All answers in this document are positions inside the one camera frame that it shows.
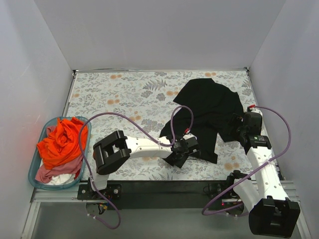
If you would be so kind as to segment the black t shirt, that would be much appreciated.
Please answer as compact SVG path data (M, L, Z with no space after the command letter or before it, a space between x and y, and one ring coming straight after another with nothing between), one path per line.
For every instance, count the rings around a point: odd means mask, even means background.
M192 79L173 101L189 107L193 112L194 120L190 133L197 137L199 158L216 164L217 135L220 135L224 142L234 141L235 138L227 134L228 123L234 114L244 116L238 93L209 78Z

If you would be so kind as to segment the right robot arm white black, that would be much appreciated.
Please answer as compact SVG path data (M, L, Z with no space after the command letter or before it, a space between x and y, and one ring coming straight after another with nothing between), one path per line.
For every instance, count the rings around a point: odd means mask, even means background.
M255 235L290 238L300 215L297 202L290 200L270 159L272 146L267 136L261 134L262 113L250 108L243 117L233 115L230 135L239 140L253 169L256 170L254 188L251 178L242 183L246 175L235 170L226 179L226 194L239 197L249 213L249 228Z

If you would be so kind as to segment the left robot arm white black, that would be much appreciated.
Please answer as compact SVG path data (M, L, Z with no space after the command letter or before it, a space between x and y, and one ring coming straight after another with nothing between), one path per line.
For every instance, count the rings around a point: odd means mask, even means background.
M128 159L155 157L161 158L171 166L181 168L189 157L200 157L196 136L172 135L157 138L136 138L115 131L93 146L96 171L92 174L89 187L95 199L105 196L109 175L116 172Z

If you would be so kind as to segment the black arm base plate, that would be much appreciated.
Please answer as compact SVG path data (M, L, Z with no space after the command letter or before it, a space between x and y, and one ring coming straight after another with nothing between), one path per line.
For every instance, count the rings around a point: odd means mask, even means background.
M230 186L226 180L108 181L100 192L119 209L202 209Z

